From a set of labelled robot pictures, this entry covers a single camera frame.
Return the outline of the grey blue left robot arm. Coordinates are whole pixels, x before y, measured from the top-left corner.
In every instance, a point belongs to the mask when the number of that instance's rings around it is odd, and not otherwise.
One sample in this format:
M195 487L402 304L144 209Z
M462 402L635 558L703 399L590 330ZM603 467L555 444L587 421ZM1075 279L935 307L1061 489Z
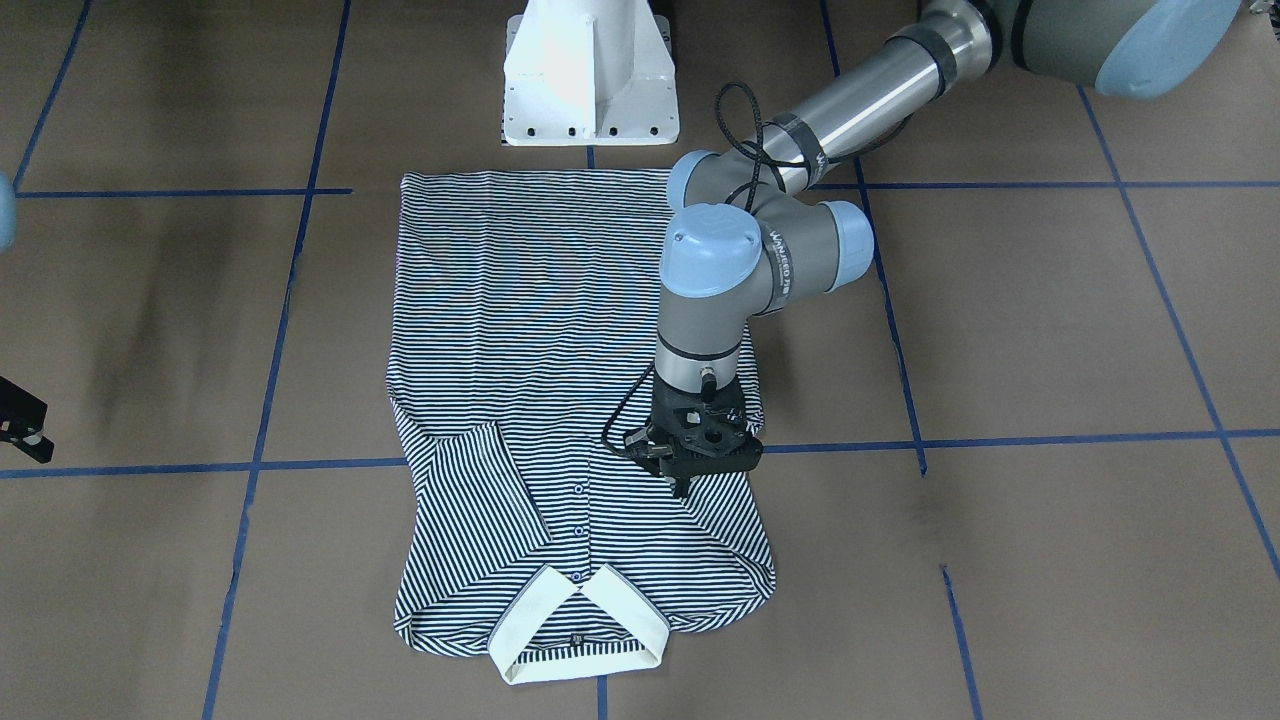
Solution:
M876 238L850 202L801 202L829 170L881 147L925 105L1001 63L1097 92L1151 99L1219 46L1238 1L924 1L916 20L724 152L672 168L660 255L650 414L620 455L676 498L745 473L763 447L739 379L750 316L829 293L870 266Z

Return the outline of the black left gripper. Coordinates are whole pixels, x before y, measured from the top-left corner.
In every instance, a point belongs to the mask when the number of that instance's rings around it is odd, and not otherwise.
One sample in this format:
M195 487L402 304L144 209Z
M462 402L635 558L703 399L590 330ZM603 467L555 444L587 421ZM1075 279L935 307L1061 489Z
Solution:
M668 478L672 496L681 501L690 498L692 479L750 471L763 454L748 425L740 380L708 396L655 380L646 424L625 436L625 456Z

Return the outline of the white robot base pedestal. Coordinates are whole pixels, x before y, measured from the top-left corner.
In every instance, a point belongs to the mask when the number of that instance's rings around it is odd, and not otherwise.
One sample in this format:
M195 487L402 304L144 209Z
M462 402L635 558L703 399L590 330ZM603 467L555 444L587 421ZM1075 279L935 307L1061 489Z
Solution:
M666 1L529 1L506 24L509 146L658 146L681 124Z

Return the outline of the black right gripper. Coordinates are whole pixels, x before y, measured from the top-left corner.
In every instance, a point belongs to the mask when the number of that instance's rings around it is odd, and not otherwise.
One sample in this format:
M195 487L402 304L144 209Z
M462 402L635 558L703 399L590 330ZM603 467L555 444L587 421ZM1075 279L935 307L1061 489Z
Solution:
M13 445L36 462L52 460L55 443L45 436L44 423L49 405L1 378L1 442Z

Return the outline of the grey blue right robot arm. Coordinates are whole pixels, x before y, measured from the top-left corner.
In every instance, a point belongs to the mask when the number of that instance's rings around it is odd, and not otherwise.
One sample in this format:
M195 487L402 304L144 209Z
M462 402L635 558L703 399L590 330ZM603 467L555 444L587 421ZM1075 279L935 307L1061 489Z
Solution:
M1 173L1 246L9 249L17 236L17 192ZM49 404L1 377L1 441L12 445L40 464L52 461L55 443L46 437L45 421Z

